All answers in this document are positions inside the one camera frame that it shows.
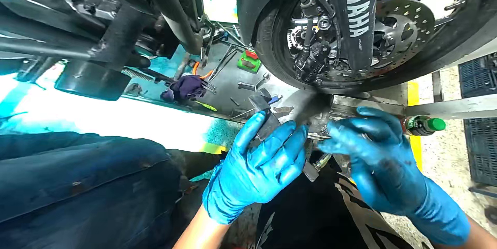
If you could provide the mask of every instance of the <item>pliers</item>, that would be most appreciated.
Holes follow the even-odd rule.
[[[192,74],[197,75],[197,68],[199,65],[200,65],[200,62],[197,61],[197,63],[195,63],[195,65],[193,66],[193,70],[191,71]],[[204,76],[202,76],[200,78],[205,79],[205,78],[209,77],[212,74],[212,72],[213,72],[213,70],[209,71],[207,74],[205,74]]]

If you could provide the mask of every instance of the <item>plastic crate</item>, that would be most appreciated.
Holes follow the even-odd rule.
[[[464,119],[471,179],[497,186],[497,118]]]
[[[497,93],[496,63],[492,54],[459,65],[462,98]]]

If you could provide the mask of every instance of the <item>blue jeans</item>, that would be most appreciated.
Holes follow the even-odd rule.
[[[0,136],[3,248],[155,248],[167,242],[180,172],[147,139]]]

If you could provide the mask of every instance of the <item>blue nitrile glove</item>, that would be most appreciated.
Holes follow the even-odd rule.
[[[254,202],[269,202],[302,173],[307,126],[296,129],[295,122],[288,121],[248,151],[264,122],[264,111],[254,114],[238,133],[226,159],[214,168],[202,202],[209,217],[218,223],[232,223]]]
[[[318,148],[349,154],[352,178],[372,208],[410,218],[437,244],[463,245],[470,225],[456,202],[417,168],[399,120],[381,110],[358,107],[365,118],[328,123],[332,138]]]

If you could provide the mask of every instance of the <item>yellow floor line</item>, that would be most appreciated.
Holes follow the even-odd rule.
[[[419,104],[419,85],[417,82],[407,83],[407,105],[413,106]],[[411,149],[413,150],[414,159],[419,170],[423,171],[421,137],[410,136]]]

